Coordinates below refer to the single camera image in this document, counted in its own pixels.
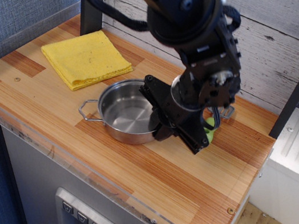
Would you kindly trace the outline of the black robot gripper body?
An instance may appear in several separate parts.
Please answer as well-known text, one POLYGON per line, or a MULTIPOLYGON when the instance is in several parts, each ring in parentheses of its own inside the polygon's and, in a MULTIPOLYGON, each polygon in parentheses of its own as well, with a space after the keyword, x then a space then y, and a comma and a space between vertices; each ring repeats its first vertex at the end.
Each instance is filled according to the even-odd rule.
POLYGON ((152 75, 144 77, 140 92, 153 108, 159 109, 161 123, 175 125, 178 137, 187 145, 191 152, 197 154, 209 143, 204 128, 203 109, 187 108, 181 101, 180 81, 174 79, 168 85, 152 75))

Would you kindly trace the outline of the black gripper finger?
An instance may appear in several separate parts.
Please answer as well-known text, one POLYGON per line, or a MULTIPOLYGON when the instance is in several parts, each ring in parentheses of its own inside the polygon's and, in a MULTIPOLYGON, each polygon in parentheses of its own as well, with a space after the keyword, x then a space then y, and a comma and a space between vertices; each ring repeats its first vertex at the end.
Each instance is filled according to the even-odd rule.
POLYGON ((153 108, 152 113, 149 118, 149 124, 148 128, 150 131, 157 132, 158 129, 160 128, 161 123, 160 123, 160 117, 159 117, 159 109, 158 108, 153 108))
POLYGON ((156 141, 164 141, 168 138, 177 137, 178 131, 175 125, 165 125, 161 122, 157 124, 156 130, 153 133, 154 139, 156 141))

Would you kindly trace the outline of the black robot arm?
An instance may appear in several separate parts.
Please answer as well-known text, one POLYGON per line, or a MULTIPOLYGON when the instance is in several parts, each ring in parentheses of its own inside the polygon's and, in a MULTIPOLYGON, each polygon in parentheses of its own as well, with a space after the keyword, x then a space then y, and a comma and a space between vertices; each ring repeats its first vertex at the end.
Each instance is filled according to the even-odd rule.
POLYGON ((240 89, 233 32, 240 13, 223 0, 144 0, 149 32, 175 49, 185 71, 171 85, 147 75, 140 88, 157 119, 155 139, 178 136, 198 153, 209 145, 204 109, 229 107, 240 89))

